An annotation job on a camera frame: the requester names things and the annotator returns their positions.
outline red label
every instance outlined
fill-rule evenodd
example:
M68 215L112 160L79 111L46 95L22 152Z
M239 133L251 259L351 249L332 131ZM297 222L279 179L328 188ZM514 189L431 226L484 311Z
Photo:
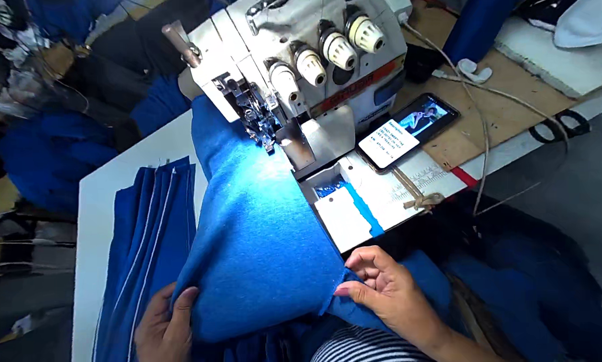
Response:
M371 85L377 83L381 79L386 78L387 76L392 74L394 70L402 66L403 60L404 56L401 55L395 58L394 60L390 61L386 65L382 66L381 68L357 80L345 89L339 91L337 94L331 96L322 103L319 103L316 106L312 107L310 115L312 115L313 118L317 117L321 113L325 113L326 111L335 108L339 104L347 101L355 95L361 94L367 87L370 87Z

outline video on phone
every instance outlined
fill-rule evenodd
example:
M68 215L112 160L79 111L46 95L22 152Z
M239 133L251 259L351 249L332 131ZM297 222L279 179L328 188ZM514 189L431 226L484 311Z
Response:
M419 133L422 133L438 119L448 114L448 112L438 106L431 97L428 97L424 104L414 105L414 108L414 111L410 112L406 118L399 122L399 125L407 130L412 136L417 136Z

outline wooden board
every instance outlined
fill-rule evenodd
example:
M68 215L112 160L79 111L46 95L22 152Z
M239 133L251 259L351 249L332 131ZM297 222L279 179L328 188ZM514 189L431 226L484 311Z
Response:
M443 46L455 24L455 17L438 8L427 8L422 0L415 0L413 5L411 26L436 45ZM405 36L409 43L427 47L412 35L405 34ZM495 49L492 49L480 62L479 69L486 66L493 69L493 76L484 84L485 86L521 98L546 114L554 115L575 103L574 100L548 86ZM453 74L448 66L442 67L442 70ZM470 88L489 122L491 147L543 120L542 116L506 98L481 89ZM439 78L430 78L424 84L408 83L399 92L394 111L423 93L437 95L461 113L460 119L451 128L424 145L424 151L445 170L455 168L481 155L484 152L482 120L460 83Z

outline left hand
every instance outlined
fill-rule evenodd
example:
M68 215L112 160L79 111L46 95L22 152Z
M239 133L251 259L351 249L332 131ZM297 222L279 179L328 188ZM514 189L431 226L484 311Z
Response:
M169 319L169 300L176 283L158 291L149 301L138 325L134 341L139 362L186 362L192 348L190 318L199 290L190 287L176 299Z

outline right hand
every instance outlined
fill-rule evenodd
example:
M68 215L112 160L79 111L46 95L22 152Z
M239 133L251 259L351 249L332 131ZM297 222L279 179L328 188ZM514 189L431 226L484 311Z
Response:
M370 308L388 328L421 350L449 342L451 329L431 308L408 269L380 247L355 249L345 266L364 283L342 283L335 296L350 296Z

